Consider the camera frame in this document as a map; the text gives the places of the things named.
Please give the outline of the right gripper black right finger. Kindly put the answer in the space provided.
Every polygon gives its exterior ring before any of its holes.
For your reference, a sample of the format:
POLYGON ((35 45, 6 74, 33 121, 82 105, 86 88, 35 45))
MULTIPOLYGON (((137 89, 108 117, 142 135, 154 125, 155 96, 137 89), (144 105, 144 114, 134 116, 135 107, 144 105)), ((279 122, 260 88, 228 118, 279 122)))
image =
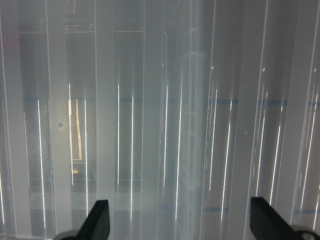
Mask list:
POLYGON ((250 230, 256 240, 300 239, 263 197, 250 199, 250 230))

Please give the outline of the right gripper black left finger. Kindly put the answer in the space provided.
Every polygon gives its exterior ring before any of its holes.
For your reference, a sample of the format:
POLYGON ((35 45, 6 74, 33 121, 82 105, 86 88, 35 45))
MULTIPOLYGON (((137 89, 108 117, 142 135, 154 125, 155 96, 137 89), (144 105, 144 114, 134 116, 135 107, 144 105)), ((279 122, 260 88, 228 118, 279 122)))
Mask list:
POLYGON ((110 235, 108 200, 97 200, 76 235, 77 240, 107 240, 110 235))

